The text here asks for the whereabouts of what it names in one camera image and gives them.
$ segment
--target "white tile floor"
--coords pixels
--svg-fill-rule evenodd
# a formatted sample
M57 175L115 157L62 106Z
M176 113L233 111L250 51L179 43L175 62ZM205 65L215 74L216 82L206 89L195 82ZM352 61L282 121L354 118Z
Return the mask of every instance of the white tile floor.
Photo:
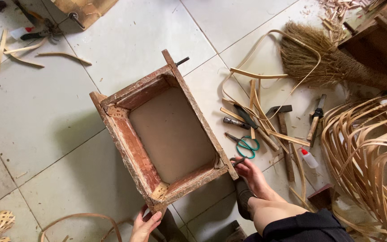
M21 0L29 9L59 22L65 18L50 0ZM0 13L3 28L13 30L31 24L11 1ZM304 7L311 14L304 17ZM201 111L229 157L235 146L224 132L241 136L241 129L222 123L224 114L221 81L267 31L280 29L293 19L319 25L320 9L315 0L121 0L88 30L81 32L71 21L61 25L64 38L46 43L22 58L45 66L25 66L4 56L0 73L0 210L11 210L16 225L7 233L13 241L37 241L41 229L68 214L94 212L116 220L133 217L144 201L137 192L119 152L102 123L89 92L109 95L137 81L165 64L161 55L168 49L180 66ZM358 19L351 20L352 25ZM10 49L31 41L8 39ZM83 66L61 57L36 57L37 52L64 51L93 63ZM274 42L267 38L245 70L278 74L282 67ZM249 79L236 75L246 88ZM280 105L293 86L290 79L263 83L264 108ZM232 78L226 89L239 101L247 96ZM287 114L290 136L303 137L309 129L308 113L322 93L328 95L325 108L343 102L341 87L313 90L300 87L288 100L294 111ZM330 181L321 159L320 140L312 152L320 162L307 168L307 194ZM282 197L298 200L288 191L281 152L259 151L256 165ZM295 184L300 189L299 177ZM228 174L186 195L169 207L177 225L189 241L223 241L229 223L237 219L246 233L255 231L237 211L234 186ZM97 219L71 219L51 228L49 241L97 241L110 224ZM120 227L128 241L132 226ZM114 235L108 241L115 241Z

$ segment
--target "broom handle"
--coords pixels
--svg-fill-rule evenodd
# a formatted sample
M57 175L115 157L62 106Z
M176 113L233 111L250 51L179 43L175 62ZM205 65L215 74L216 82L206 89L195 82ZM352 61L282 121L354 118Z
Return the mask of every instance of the broom handle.
M332 52L332 55L339 62L338 66L344 74L344 79L380 90L387 90L387 75L366 67L337 48Z

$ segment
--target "red nozzle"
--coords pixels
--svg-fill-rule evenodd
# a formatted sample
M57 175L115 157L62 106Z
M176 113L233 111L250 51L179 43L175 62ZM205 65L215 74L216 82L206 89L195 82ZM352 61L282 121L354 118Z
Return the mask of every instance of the red nozzle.
M301 152L302 152L303 155L308 154L308 151L304 150L302 147L301 147Z

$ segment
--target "person's right hand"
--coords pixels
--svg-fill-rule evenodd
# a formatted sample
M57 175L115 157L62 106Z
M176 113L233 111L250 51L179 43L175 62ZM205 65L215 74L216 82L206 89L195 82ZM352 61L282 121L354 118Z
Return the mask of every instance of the person's right hand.
M268 189L270 189L267 181L265 180L264 175L261 170L252 163L249 159L245 159L244 162L237 164L235 167L235 171L240 175L246 178L247 184L250 187L252 192L260 197L264 194Z

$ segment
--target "hand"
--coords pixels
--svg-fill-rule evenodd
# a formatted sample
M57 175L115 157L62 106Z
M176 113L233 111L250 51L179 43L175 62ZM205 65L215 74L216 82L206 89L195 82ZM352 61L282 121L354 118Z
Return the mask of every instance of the hand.
M147 205L145 204L141 211L138 213L137 218L134 221L134 228L132 229L131 238L129 242L147 242L149 240L149 235L161 221L157 222L161 218L162 213L157 212L152 216L152 213L149 212L144 218L144 212L147 210Z
M265 180L261 170L255 164L253 164L249 159L245 159L244 162L237 164L234 168L240 176L246 178L250 190L252 190L258 198L266 199L264 197L264 193L266 193L267 190L271 190L271 188Z

